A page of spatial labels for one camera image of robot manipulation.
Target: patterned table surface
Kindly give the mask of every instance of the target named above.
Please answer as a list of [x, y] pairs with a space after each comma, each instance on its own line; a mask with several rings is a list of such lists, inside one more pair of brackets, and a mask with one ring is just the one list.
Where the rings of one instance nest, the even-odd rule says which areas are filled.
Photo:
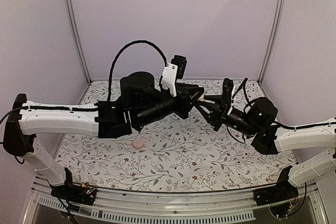
[[[220, 94], [222, 81], [193, 80], [207, 94]], [[108, 83], [90, 85], [83, 104], [103, 101]], [[264, 96], [258, 83], [247, 82], [251, 99]], [[119, 82], [112, 84], [112, 100], [120, 95]], [[242, 92], [235, 107], [246, 103]], [[231, 130], [241, 140], [241, 134]], [[143, 139], [145, 147], [135, 150], [132, 141]], [[186, 120], [172, 114], [146, 126], [141, 133], [116, 140], [67, 134], [56, 160], [68, 167], [77, 182], [100, 187], [139, 191], [191, 192], [238, 189], [274, 183], [282, 168], [296, 162], [292, 152], [261, 155], [251, 140], [240, 144], [226, 127], [215, 132], [199, 112], [193, 109]]]

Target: lavender wall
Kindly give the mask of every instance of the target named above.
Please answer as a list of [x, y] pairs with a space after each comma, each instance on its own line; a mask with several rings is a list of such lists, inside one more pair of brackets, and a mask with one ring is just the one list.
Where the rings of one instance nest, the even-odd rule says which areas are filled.
[[[285, 0], [264, 88], [285, 124], [336, 116], [336, 0]], [[319, 150], [300, 150], [306, 160]], [[336, 223], [335, 172], [317, 180], [330, 223]]]
[[[147, 39], [171, 59], [187, 56], [188, 78], [257, 79], [276, 0], [73, 0], [93, 79], [107, 79], [113, 57], [128, 42]], [[129, 48], [114, 72], [158, 77], [163, 62], [147, 45]]]
[[[0, 0], [0, 115], [18, 93], [45, 103], [77, 103], [85, 89], [64, 0]], [[0, 139], [3, 137], [0, 127]], [[55, 152], [59, 136], [42, 140]], [[0, 223], [22, 221], [35, 172], [0, 148]]]

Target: wire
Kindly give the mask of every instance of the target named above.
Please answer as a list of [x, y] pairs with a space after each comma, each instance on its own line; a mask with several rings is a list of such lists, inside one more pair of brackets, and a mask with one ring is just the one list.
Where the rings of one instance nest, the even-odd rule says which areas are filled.
[[249, 104], [249, 103], [250, 103], [250, 100], [249, 100], [249, 98], [248, 98], [248, 96], [247, 96], [247, 92], [246, 92], [246, 83], [247, 83], [247, 81], [248, 81], [248, 79], [245, 78], [245, 79], [241, 82], [241, 84], [239, 85], [238, 89], [236, 90], [236, 92], [234, 93], [234, 95], [232, 96], [232, 98], [234, 98], [234, 97], [236, 96], [236, 94], [237, 94], [241, 89], [243, 89], [245, 100], [246, 100], [247, 104]]
[[246, 83], [246, 81], [247, 81], [247, 78], [245, 78], [245, 79], [241, 82], [241, 84], [239, 85], [238, 89], [236, 90], [236, 92], [234, 93], [234, 95], [232, 96], [232, 98], [234, 98], [234, 97], [236, 96], [236, 94], [238, 94], [238, 92], [243, 88], [244, 83]]
[[67, 199], [66, 202], [68, 203], [68, 208], [70, 208], [73, 211], [79, 211], [80, 207], [71, 204], [69, 199]]
[[298, 209], [295, 212], [291, 212], [288, 216], [292, 216], [292, 215], [296, 214], [302, 208], [303, 204], [305, 203], [305, 200], [306, 200], [306, 197], [307, 197], [307, 183], [305, 183], [304, 186], [305, 186], [304, 187], [305, 191], [304, 191], [304, 197], [303, 197], [303, 200], [301, 202], [301, 205], [298, 207]]
[[247, 113], [246, 113], [246, 108], [247, 108], [248, 106], [251, 107], [251, 105], [252, 105], [253, 103], [255, 103], [255, 102], [257, 101], [257, 99], [258, 99], [258, 98], [253, 99], [253, 100], [249, 101], [249, 102], [245, 105], [245, 107], [244, 107], [244, 113], [245, 113], [245, 114], [247, 114]]
[[65, 106], [30, 106], [30, 107], [23, 107], [24, 110], [66, 110], [66, 111], [75, 111], [75, 112], [94, 112], [98, 111], [97, 108], [72, 108], [72, 107], [65, 107]]
[[14, 156], [14, 157], [15, 157], [15, 160], [16, 160], [19, 164], [21, 164], [21, 165], [24, 164], [24, 162], [25, 162], [25, 159], [24, 159], [24, 158], [22, 159], [22, 161], [20, 161], [20, 160], [17, 158], [17, 156]]
[[277, 218], [277, 219], [286, 219], [286, 218], [288, 218], [288, 217], [290, 217], [290, 216], [293, 216], [294, 214], [296, 214], [301, 208], [302, 208], [302, 206], [303, 206], [303, 204], [305, 203], [305, 200], [306, 200], [306, 197], [307, 197], [307, 183], [305, 183], [305, 185], [304, 185], [305, 187], [305, 191], [304, 191], [304, 197], [303, 197], [303, 200], [302, 200], [302, 202], [301, 202], [301, 205], [297, 208], [297, 210], [295, 211], [295, 212], [292, 212], [292, 209], [294, 209], [294, 207], [296, 206], [296, 204], [297, 204], [297, 200], [298, 200], [298, 198], [297, 197], [294, 197], [294, 202], [293, 202], [293, 204], [291, 204], [292, 206], [291, 206], [291, 208], [289, 208], [286, 212], [283, 212], [283, 213], [281, 213], [281, 214], [276, 214], [275, 212], [273, 212], [273, 210], [272, 210], [272, 208], [271, 207], [269, 207], [269, 211], [270, 211], [270, 213], [275, 217], [275, 218]]
[[52, 185], [49, 184], [51, 187], [51, 190], [54, 192], [56, 198], [58, 199], [58, 201], [62, 204], [62, 206], [66, 209], [67, 213], [68, 213], [68, 218], [69, 220], [73, 223], [73, 224], [78, 224], [78, 222], [75, 220], [74, 215], [70, 212], [69, 208], [63, 203], [63, 201], [58, 197], [56, 191], [53, 189]]
[[246, 81], [245, 81], [244, 86], [243, 86], [243, 92], [244, 92], [245, 100], [247, 101], [247, 104], [249, 104], [250, 100], [249, 100], [249, 98], [247, 96], [247, 92], [246, 92]]
[[286, 126], [283, 125], [279, 122], [274, 121], [275, 124], [279, 125], [280, 127], [286, 129], [286, 130], [302, 130], [302, 129], [308, 129], [308, 128], [313, 128], [317, 126], [326, 126], [326, 125], [333, 125], [336, 124], [336, 122], [330, 122], [330, 123], [315, 123], [315, 124], [307, 124], [307, 125], [302, 125], [298, 127], [293, 127], [293, 126]]
[[2, 122], [6, 119], [6, 117], [8, 117], [10, 114], [12, 114], [13, 112], [17, 111], [17, 110], [21, 110], [24, 107], [20, 107], [20, 108], [16, 108], [13, 110], [8, 111], [1, 119], [0, 119], [0, 124], [2, 124]]
[[162, 87], [162, 78], [163, 76], [160, 77], [160, 80], [159, 80], [159, 86], [160, 86], [160, 90], [163, 91], [163, 87]]
[[117, 59], [120, 57], [121, 53], [124, 52], [124, 50], [132, 45], [135, 45], [135, 44], [147, 44], [147, 45], [150, 45], [152, 46], [153, 48], [155, 48], [159, 54], [161, 55], [163, 61], [164, 61], [164, 65], [166, 66], [167, 65], [167, 58], [166, 56], [163, 54], [163, 52], [161, 51], [161, 49], [155, 45], [154, 43], [150, 42], [150, 41], [147, 41], [147, 40], [135, 40], [135, 41], [132, 41], [128, 44], [126, 44], [125, 46], [123, 46], [123, 48], [120, 49], [120, 51], [117, 53], [116, 57], [114, 58], [113, 62], [112, 62], [112, 65], [111, 65], [111, 69], [110, 69], [110, 74], [109, 74], [109, 90], [108, 90], [108, 95], [107, 95], [107, 101], [109, 102], [111, 100], [111, 87], [112, 87], [112, 74], [113, 74], [113, 69], [116, 65], [116, 62], [117, 62]]
[[240, 144], [245, 144], [246, 143], [246, 140], [244, 139], [244, 141], [242, 142], [242, 141], [239, 141], [237, 138], [235, 138], [232, 134], [231, 134], [231, 132], [230, 132], [230, 130], [229, 130], [229, 126], [226, 126], [226, 130], [227, 130], [227, 132], [229, 133], [229, 135], [234, 139], [234, 140], [236, 140], [238, 143], [240, 143]]

